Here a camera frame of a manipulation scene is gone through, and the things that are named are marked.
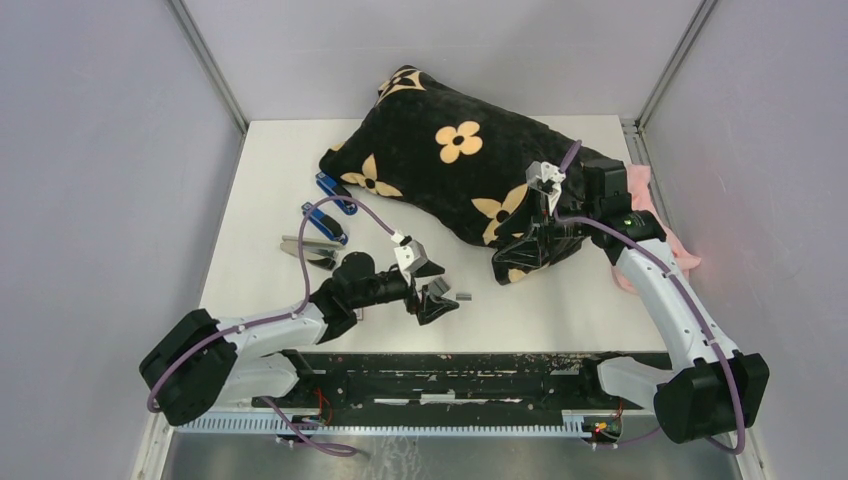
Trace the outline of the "box of staples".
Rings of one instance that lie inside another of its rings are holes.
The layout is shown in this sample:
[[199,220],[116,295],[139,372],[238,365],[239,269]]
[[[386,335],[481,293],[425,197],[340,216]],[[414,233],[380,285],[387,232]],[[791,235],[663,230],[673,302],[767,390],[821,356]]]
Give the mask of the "box of staples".
[[441,276],[433,279],[428,284],[428,294],[434,297],[443,297],[451,290],[451,286]]

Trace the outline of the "grey beige stapler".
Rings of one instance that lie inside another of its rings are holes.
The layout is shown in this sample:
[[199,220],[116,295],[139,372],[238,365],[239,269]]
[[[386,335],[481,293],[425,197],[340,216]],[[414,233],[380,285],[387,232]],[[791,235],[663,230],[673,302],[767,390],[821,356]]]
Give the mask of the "grey beige stapler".
[[314,238],[298,241],[297,236],[287,235],[282,236],[279,247],[281,251],[294,257],[302,252],[307,264],[326,271],[332,271],[337,266],[338,253],[345,248],[337,241]]

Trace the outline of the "blue stapler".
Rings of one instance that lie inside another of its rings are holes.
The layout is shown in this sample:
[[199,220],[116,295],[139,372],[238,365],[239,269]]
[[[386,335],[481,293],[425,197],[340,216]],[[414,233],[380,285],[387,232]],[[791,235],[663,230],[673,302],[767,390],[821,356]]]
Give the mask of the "blue stapler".
[[301,205],[301,212],[327,239],[342,245],[348,243],[349,238],[342,225],[319,207],[305,202]]
[[345,215],[352,216],[358,212],[358,205],[351,201],[351,192],[344,185],[338,183],[323,171],[319,171],[315,175],[315,181],[327,196],[334,197],[333,202]]

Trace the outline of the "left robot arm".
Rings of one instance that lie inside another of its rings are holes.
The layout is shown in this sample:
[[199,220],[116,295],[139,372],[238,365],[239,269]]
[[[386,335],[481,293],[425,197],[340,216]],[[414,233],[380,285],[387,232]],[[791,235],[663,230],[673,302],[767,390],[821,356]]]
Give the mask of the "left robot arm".
[[416,287],[399,266],[379,272],[370,255],[353,252],[303,309],[230,319],[215,319],[205,309],[187,313],[140,362],[150,410],[182,426],[216,406],[260,396],[307,404],[314,379],[287,351],[337,339],[357,325],[359,310],[375,305],[401,301],[420,325],[458,309],[443,295],[443,268],[426,262],[424,269],[435,278]]

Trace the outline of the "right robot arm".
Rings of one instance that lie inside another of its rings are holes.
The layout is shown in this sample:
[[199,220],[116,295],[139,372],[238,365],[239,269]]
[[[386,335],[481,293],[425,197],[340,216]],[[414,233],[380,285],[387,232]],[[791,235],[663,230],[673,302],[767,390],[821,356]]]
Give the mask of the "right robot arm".
[[659,220],[633,208],[625,165],[596,159],[581,170],[584,195],[565,207],[566,165],[534,162],[527,168],[516,209],[495,215],[495,273],[503,284],[516,282],[552,265],[567,238],[590,238],[635,288],[671,367],[660,370],[624,355],[595,360],[592,372],[577,382],[580,400],[591,408],[615,397],[627,400],[654,414],[677,444],[704,439],[741,454],[770,376],[766,361],[759,353],[742,353],[706,311]]

